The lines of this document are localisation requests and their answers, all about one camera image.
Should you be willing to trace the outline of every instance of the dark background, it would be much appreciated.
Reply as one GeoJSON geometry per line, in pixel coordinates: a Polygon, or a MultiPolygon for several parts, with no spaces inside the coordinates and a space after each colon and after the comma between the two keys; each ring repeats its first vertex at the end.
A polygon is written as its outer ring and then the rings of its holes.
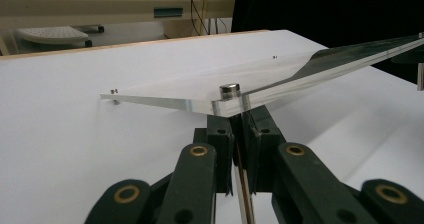
{"type": "MultiPolygon", "coordinates": [[[[232,32],[287,29],[329,48],[418,35],[424,0],[236,0],[232,32]]],[[[417,64],[373,67],[412,83],[417,64]]]]}

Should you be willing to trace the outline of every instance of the white table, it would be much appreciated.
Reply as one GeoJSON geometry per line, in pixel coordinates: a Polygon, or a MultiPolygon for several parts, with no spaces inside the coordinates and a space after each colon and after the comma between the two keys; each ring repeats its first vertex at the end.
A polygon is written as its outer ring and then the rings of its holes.
{"type": "MultiPolygon", "coordinates": [[[[206,116],[99,94],[165,78],[179,62],[278,50],[279,32],[0,57],[0,223],[84,223],[124,179],[171,173],[206,116]]],[[[308,145],[344,183],[384,178],[424,198],[424,95],[372,67],[268,104],[288,141],[308,145]]],[[[277,223],[269,194],[257,223],[277,223]]],[[[237,197],[217,198],[216,223],[240,223],[237,197]]]]}

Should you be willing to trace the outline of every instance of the black curtain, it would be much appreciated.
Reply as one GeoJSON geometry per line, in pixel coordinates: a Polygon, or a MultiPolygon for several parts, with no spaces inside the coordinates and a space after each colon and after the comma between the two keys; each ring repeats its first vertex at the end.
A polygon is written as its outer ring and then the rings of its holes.
{"type": "MultiPolygon", "coordinates": [[[[418,35],[421,0],[236,0],[232,32],[287,29],[327,47],[418,35]]],[[[416,64],[374,67],[416,83],[416,64]]]]}

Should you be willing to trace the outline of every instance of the white tabletop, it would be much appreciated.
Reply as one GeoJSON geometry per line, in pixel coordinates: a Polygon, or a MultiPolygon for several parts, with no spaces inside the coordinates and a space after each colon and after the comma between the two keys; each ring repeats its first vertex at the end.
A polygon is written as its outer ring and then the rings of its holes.
{"type": "MultiPolygon", "coordinates": [[[[153,184],[171,173],[206,116],[99,94],[155,81],[193,58],[249,60],[258,45],[278,50],[277,36],[0,57],[0,223],[84,223],[116,182],[153,184]]],[[[366,67],[267,106],[286,139],[311,147],[342,182],[360,189],[384,178],[424,198],[423,103],[415,85],[366,67]]],[[[236,196],[217,202],[216,223],[240,223],[236,196]]],[[[269,194],[254,197],[257,223],[277,223],[270,202],[269,194]]]]}

